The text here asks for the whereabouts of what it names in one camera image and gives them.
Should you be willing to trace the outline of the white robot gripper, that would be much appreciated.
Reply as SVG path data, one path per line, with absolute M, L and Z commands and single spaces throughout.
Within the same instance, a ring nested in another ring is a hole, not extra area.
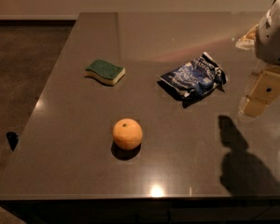
M 280 64 L 280 0 L 274 0 L 270 9 L 235 44 L 242 50 L 255 49 L 259 59 L 266 63 Z M 267 65 L 253 72 L 247 92 L 239 104 L 242 116 L 254 119 L 280 96 L 280 65 Z

